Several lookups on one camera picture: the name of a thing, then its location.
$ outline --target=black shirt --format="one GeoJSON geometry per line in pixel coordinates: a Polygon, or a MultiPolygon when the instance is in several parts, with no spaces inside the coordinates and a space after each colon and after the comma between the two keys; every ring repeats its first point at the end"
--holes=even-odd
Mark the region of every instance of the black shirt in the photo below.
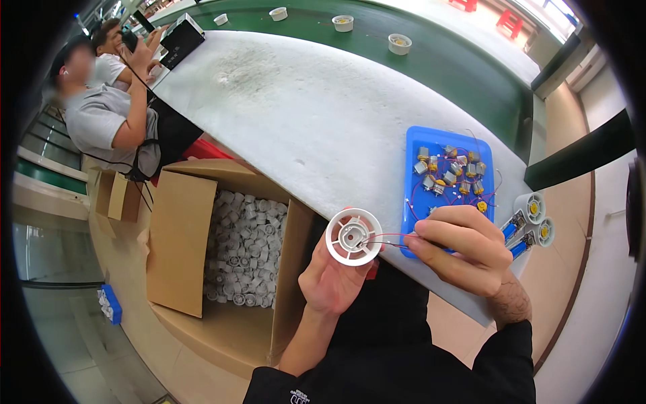
{"type": "Polygon", "coordinates": [[[470,370],[431,342],[331,347],[300,377],[254,370],[246,404],[255,403],[533,403],[532,325],[492,335],[470,370]]]}

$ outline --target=man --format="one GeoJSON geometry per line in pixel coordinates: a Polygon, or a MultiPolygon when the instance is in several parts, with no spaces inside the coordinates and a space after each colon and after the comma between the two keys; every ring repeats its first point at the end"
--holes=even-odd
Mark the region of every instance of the man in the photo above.
{"type": "MultiPolygon", "coordinates": [[[[161,100],[148,108],[146,87],[136,77],[130,94],[85,83],[94,68],[94,51],[85,36],[76,36],[61,49],[50,70],[59,100],[66,110],[67,131],[74,145],[104,169],[143,181],[163,165],[177,161],[202,130],[161,100]]],[[[134,73],[149,79],[152,51],[139,38],[134,53],[123,57],[134,73]]]]}
{"type": "Polygon", "coordinates": [[[497,332],[473,369],[432,344],[428,290],[385,262],[364,284],[378,261],[340,264],[321,238],[298,278],[296,334],[278,369],[254,370],[244,403],[535,402],[532,309],[501,231],[473,206],[446,206],[404,243],[440,279],[486,297],[497,332]]]}
{"type": "MultiPolygon", "coordinates": [[[[162,32],[168,28],[165,25],[148,35],[147,46],[153,52],[157,49],[162,38],[162,32]]],[[[92,36],[92,48],[96,55],[110,65],[110,78],[107,84],[122,91],[128,91],[132,84],[132,71],[121,60],[121,37],[123,32],[119,26],[119,19],[112,18],[104,22],[101,28],[92,36]]]]}

